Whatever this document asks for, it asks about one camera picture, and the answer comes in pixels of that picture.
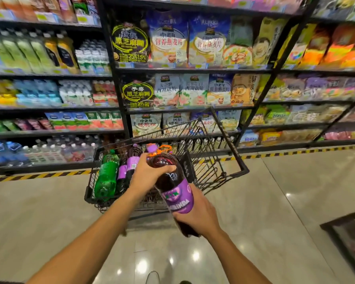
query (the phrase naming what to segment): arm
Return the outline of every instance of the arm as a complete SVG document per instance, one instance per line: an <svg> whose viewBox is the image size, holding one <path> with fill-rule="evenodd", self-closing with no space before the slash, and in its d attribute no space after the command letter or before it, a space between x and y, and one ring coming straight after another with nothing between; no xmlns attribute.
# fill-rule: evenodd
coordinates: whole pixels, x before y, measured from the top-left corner
<svg viewBox="0 0 355 284"><path fill-rule="evenodd" d="M47 262L27 284L90 284L95 280L129 216L163 173L174 165L152 168L142 154L128 190L85 232Z"/></svg>
<svg viewBox="0 0 355 284"><path fill-rule="evenodd" d="M176 220L190 225L213 247L230 284L271 284L234 245L218 223L216 209L202 191L190 184L194 206L187 214L174 212Z"/></svg>

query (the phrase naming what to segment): hazard tape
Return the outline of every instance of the hazard tape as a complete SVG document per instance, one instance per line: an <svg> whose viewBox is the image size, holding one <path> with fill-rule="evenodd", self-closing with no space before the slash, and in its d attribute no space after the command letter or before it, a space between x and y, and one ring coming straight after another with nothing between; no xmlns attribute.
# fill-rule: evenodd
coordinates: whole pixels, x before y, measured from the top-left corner
<svg viewBox="0 0 355 284"><path fill-rule="evenodd" d="M286 155L296 155L296 154L307 154L313 152L327 152L327 151L338 151L338 150L348 150L355 149L355 145L347 147L332 147L332 148L315 148L315 149L303 149L296 151L286 151L286 152L275 152L275 153L264 153L264 154L252 154L241 156L242 159L254 159L261 157L272 157L272 156L286 156ZM235 157L223 157L220 161L234 161ZM194 164L202 164L204 162L213 162L213 159L201 159L194 162ZM72 172L54 172L54 173L39 173L39 174L28 174L28 175L16 175L16 176L3 176L0 177L0 182L4 181L14 181L14 180L25 180L25 179L35 179L35 178L50 178L50 177L59 177L59 176L72 176L72 175L88 175L91 173L91 170L75 170Z"/></svg>

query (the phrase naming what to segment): black frame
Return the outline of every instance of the black frame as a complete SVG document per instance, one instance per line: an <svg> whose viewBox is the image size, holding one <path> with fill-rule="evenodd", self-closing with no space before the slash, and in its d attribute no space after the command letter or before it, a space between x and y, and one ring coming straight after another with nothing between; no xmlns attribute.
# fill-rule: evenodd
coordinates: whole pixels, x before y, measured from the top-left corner
<svg viewBox="0 0 355 284"><path fill-rule="evenodd" d="M340 218L334 219L332 221L323 223L320 225L320 227L329 234L331 240L334 242L334 244L336 245L336 247L338 248L338 250L340 251L342 256L346 259L348 264L352 267L352 269L355 272L355 258L351 254L349 249L346 247L346 245L342 241L339 234L334 229L334 226L343 225L343 224L349 223L353 220L355 220L355 212L350 213L345 216L342 216Z"/></svg>
<svg viewBox="0 0 355 284"><path fill-rule="evenodd" d="M278 12L258 12L252 11L247 9L234 9L234 8L227 8L227 7L216 7L216 6L209 6L209 5L201 5L196 3L179 3L179 2L165 2L165 1L158 1L158 0L97 0L98 5L98 14L101 19L102 27L98 26L88 26L88 25L80 25L80 24L48 24L48 23L30 23L30 22L15 22L15 21L0 21L0 28L38 28L38 29L54 29L54 30L68 30L68 31L77 31L81 33L85 32L101 32L104 36L104 40L106 43L106 47L108 50L109 62L110 67L112 70L112 76L93 76L93 75L7 75L7 74L0 74L0 79L84 79L84 80L113 80L115 82L115 88L118 98L119 107L90 107L89 109L95 110L109 110L109 111L119 111L123 120L124 130L123 131L87 131L84 134L95 134L95 133L122 133L125 138L131 138L131 114L139 114L139 113L164 113L164 112L192 112L192 111L200 111L204 108L191 108L191 109L152 109L152 110L142 110L142 111L129 111L123 105L123 100L121 97L121 87L120 87L120 74L134 74L134 73L244 73L244 74L265 74L269 73L270 78L265 85L264 90L262 91L260 97L255 102L254 106L244 106L244 107L215 107L215 111L220 110L242 110L242 109L251 109L251 114L248 119L245 121L243 125L239 126L239 131L235 133L231 133L236 137L234 141L235 147L239 145L242 135L245 133L247 129L260 129L260 128L282 128L282 129L306 129L306 128L322 128L322 132L319 136L317 136L313 141L306 142L306 143L287 143L287 144L280 144L280 145L272 145L272 146L256 146L250 148L238 148L239 153L246 153L246 152L255 152L255 151L273 151L276 149L290 149L290 148L311 148L311 147L322 147L325 145L347 145L347 144L355 144L355 140L338 140L338 141L320 141L320 137L324 135L328 129L330 129L334 124L338 123L341 118L343 118L352 108L355 107L355 100L349 101L332 101L332 100L318 100L318 101L277 101L277 102L267 102L263 103L265 96L270 89L270 86L273 84L275 78L282 73L301 73L305 71L301 70L286 70L282 69L286 59L289 56L291 49L294 47L296 41L298 40L303 28L308 23L318 23L318 22L327 22L327 23L341 23L342 21L338 20L326 20L322 18L315 18L312 17L313 12L316 9L316 6L320 0L312 0L311 3L306 4L303 9L299 9L296 14L289 15L284 13ZM116 68L115 60L113 56L113 49L112 49L112 41L111 41L111 31L110 25L108 20L108 15L106 11L106 6L130 6L130 7L146 7L146 8L157 8L157 9L177 9L177 10L185 10L185 11L204 11L204 12L211 12L211 13L222 13L222 14L231 14L231 15L247 15L253 17L271 17L271 18L284 18L287 19L288 22L284 27L284 30L279 38L277 45L275 46L274 51L271 53L270 64L266 69L257 70L257 69L238 69L238 70L228 70L228 69L218 69L218 68L208 68L208 69L190 69L190 68ZM281 58L276 63L275 67L272 67L271 62L273 63L274 59L276 59L277 53L279 52L280 46L282 45L282 41L285 40L290 28L294 25L298 24L298 27L294 34L292 35L288 45L283 52ZM353 76L355 77L355 71L316 71L324 76ZM264 104L287 104L287 105L300 105L300 104L340 104L340 105L349 105L349 107L333 122L331 123L309 123L309 124L285 124L279 126L250 126L251 120L254 117L257 109ZM22 108L14 108L14 109L1 109L0 108L0 115L5 114L10 111L10 113L19 114L19 117L25 116L27 112L42 112L42 111L55 111L55 110L81 110L81 109L88 109L84 107L77 107L77 108L56 108L56 109L22 109ZM35 137L40 135L54 135L59 134L58 132L42 132L42 133L34 133L29 135L22 135L22 137ZM2 137L11 137L10 134L5 134ZM217 151L217 154L220 153L229 153L230 150L220 150ZM11 170L6 170L5 168L0 169L0 174L11 174ZM29 167L28 172L33 172L34 167Z"/></svg>

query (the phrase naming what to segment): floor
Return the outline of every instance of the floor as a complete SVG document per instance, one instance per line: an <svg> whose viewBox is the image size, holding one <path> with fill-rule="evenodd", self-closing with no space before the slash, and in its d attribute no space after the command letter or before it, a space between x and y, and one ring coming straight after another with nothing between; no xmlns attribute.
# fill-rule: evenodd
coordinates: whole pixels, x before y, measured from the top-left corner
<svg viewBox="0 0 355 284"><path fill-rule="evenodd" d="M250 173L207 196L222 228L274 284L355 284L319 224L355 211L355 150L246 160ZM235 172L235 161L223 162ZM26 281L99 216L84 202L88 176L0 182L0 280ZM186 239L170 215L133 220L95 284L227 283L203 238Z"/></svg>

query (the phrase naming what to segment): forearm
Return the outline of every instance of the forearm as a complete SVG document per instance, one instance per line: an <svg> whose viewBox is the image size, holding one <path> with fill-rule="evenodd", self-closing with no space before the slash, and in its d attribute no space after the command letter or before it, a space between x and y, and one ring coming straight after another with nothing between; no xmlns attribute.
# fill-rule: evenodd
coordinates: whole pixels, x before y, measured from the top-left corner
<svg viewBox="0 0 355 284"><path fill-rule="evenodd" d="M217 253L230 284L271 284L224 231L213 233L207 239Z"/></svg>
<svg viewBox="0 0 355 284"><path fill-rule="evenodd" d="M27 283L92 283L138 202L139 197L128 190L104 215L46 263Z"/></svg>

